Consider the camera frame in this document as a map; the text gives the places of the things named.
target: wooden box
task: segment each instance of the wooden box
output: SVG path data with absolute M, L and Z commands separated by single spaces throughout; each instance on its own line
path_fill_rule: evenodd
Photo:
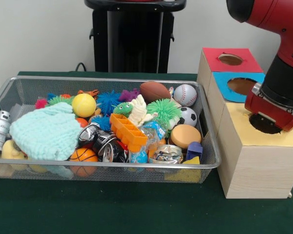
M 197 81 L 205 89 L 220 146 L 218 172 L 226 198 L 287 198 L 293 187 L 293 131 L 262 133 L 244 108 L 249 89 L 264 76 L 248 49 L 202 51 Z M 230 84 L 231 79 L 239 82 Z
M 293 130 L 265 134 L 243 103 L 226 103 L 217 140 L 226 198 L 287 198 L 293 188 Z

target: soccer ball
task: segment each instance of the soccer ball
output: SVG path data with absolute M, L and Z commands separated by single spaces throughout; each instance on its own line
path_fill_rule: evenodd
M 180 110 L 181 118 L 178 124 L 188 124 L 195 127 L 197 123 L 197 115 L 195 111 L 189 107 L 181 107 Z

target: orange ice cube tray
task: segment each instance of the orange ice cube tray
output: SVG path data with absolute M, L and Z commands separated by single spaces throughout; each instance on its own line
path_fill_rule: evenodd
M 123 144 L 127 145 L 129 151 L 137 153 L 147 144 L 147 136 L 125 116 L 111 114 L 110 122 L 111 130 Z

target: brown football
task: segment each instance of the brown football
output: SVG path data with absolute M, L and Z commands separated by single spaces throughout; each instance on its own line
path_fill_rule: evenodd
M 146 102 L 150 103 L 160 99 L 170 99 L 168 89 L 161 83 L 148 81 L 140 85 L 140 92 Z

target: toy pile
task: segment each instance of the toy pile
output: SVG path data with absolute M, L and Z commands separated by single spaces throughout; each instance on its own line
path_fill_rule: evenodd
M 149 81 L 121 94 L 98 90 L 75 96 L 47 94 L 35 111 L 10 126 L 0 112 L 0 153 L 5 159 L 80 162 L 200 164 L 202 137 L 190 108 L 196 90 L 187 84 L 174 91 Z M 13 165 L 25 170 L 27 165 Z M 87 177 L 95 167 L 31 165 L 34 172 Z

